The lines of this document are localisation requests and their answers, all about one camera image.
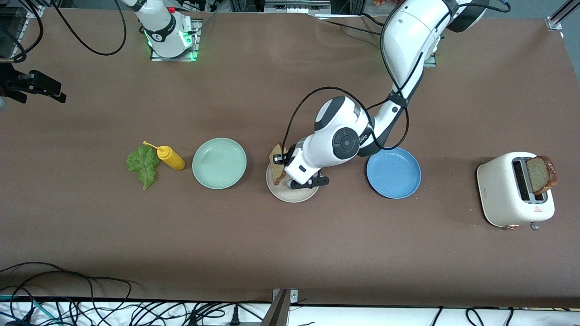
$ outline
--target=gray floor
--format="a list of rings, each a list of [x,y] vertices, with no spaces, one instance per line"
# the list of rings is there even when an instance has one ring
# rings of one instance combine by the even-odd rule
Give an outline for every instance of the gray floor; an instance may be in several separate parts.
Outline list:
[[[546,18],[555,12],[565,0],[510,0],[512,4],[512,11],[510,13],[498,13],[491,10],[487,11],[488,17],[497,18]],[[115,9],[114,3],[110,1],[95,1],[95,0],[66,0],[66,2],[73,3],[76,8],[95,8],[95,9]],[[491,1],[491,5],[502,6],[501,3]],[[382,13],[373,8],[372,0],[367,0],[366,12],[374,15]],[[580,83],[580,10],[572,13],[566,21],[562,24],[564,42],[568,49],[568,54],[574,65],[578,82]]]

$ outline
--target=green lettuce leaf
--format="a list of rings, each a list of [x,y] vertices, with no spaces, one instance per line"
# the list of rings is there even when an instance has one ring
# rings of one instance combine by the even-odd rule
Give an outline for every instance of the green lettuce leaf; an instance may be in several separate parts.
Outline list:
[[[143,183],[143,190],[147,189],[155,181],[155,166],[159,165],[159,158],[153,152],[153,148],[141,145],[132,151],[127,159],[129,171],[137,172],[137,179]]]

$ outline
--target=green plate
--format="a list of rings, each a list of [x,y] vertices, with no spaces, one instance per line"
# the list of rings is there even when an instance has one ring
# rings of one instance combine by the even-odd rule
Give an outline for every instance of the green plate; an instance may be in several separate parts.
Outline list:
[[[191,169],[203,186],[225,189],[242,178],[246,163],[246,152],[240,144],[229,138],[214,138],[195,152]]]

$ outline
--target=brown table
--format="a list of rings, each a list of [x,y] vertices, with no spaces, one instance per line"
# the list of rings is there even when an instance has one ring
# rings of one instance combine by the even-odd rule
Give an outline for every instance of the brown table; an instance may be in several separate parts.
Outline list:
[[[65,15],[94,48],[119,44],[115,12]],[[268,153],[315,88],[340,86],[367,105],[384,98],[392,83],[378,37],[306,15],[218,14],[197,62],[152,63],[135,15],[125,16],[125,48],[100,57],[47,10],[42,43],[16,66],[56,78],[68,100],[30,96],[0,113],[2,266],[42,260],[127,278],[141,283],[135,298],[268,299],[292,287],[306,303],[578,305],[580,92],[560,33],[542,20],[484,19],[446,32],[409,108],[403,147],[423,173],[414,195],[379,196],[366,160],[355,158],[324,169],[332,184],[313,198],[287,204],[266,187]],[[311,133],[336,95],[313,96],[289,142]],[[248,156],[230,189],[161,165],[143,191],[126,169],[144,140],[172,146],[190,165],[214,137],[235,139]],[[480,163],[519,150],[548,155],[560,175],[556,215],[537,232],[488,224],[476,190]],[[68,278],[37,284],[39,294],[88,295]]]

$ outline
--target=metal post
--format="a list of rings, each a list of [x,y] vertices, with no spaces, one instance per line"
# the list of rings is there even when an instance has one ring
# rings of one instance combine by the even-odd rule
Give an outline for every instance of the metal post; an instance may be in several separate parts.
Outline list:
[[[288,323],[290,300],[290,290],[280,290],[260,323],[260,326],[286,326]]]
[[[566,17],[568,17],[576,8],[580,6],[580,0],[566,0],[566,3],[562,5],[556,12],[551,16],[546,18],[546,25],[549,30],[561,30],[562,25],[560,24]]]

